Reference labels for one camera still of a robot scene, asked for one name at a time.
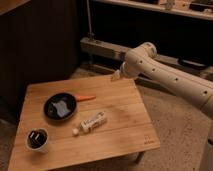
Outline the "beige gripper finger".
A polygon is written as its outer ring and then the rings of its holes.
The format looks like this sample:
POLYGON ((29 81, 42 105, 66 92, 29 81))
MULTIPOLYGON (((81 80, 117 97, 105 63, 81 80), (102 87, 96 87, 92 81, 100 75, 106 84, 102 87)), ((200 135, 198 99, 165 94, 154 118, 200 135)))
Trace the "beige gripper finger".
POLYGON ((111 80, 112 80, 112 81, 117 81, 117 80, 119 80, 119 79, 120 79, 120 71, 119 71, 119 70, 116 70, 116 71, 112 74, 111 80))

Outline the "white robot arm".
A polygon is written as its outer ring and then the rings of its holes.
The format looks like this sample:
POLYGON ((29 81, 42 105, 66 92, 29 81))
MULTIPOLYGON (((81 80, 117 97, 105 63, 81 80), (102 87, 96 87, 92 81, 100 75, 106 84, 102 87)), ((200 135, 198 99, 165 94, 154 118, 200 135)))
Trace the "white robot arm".
POLYGON ((112 81, 137 78, 144 74, 186 100, 211 119, 199 171, 213 171, 213 82, 167 66, 155 60, 156 47, 145 42, 125 53, 124 62, 111 77, 112 81))

